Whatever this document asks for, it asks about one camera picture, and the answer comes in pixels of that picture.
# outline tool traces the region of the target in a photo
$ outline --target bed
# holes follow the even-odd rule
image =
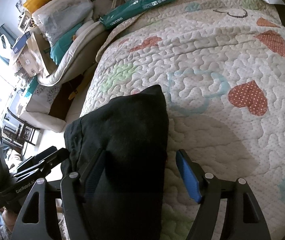
[[[220,179],[245,178],[272,239],[285,234],[285,27],[262,0],[177,0],[117,26],[81,115],[160,84],[169,115],[161,240],[185,239],[198,205],[175,164],[183,148]],[[219,239],[221,202],[213,239]]]

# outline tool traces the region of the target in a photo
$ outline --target teal pillow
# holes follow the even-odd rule
[[[70,31],[66,32],[51,48],[50,57],[59,66],[63,56],[73,43],[72,37],[76,34],[76,31],[82,26],[82,23],[77,24]]]

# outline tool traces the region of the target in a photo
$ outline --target blue gripper pad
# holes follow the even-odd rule
[[[189,196],[199,204],[202,198],[199,188],[199,181],[193,173],[187,160],[179,151],[177,151],[176,153],[176,165],[178,167],[180,176],[182,177]]]

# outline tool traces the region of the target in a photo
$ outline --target red polka dot heart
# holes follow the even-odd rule
[[[251,114],[261,116],[267,112],[267,98],[255,80],[232,88],[228,100],[236,107],[247,107]]]

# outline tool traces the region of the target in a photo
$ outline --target green paper package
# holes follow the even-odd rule
[[[130,19],[150,8],[167,4],[175,0],[129,0],[128,2],[118,6],[110,13],[100,17],[100,21],[106,27],[111,29],[125,20]]]

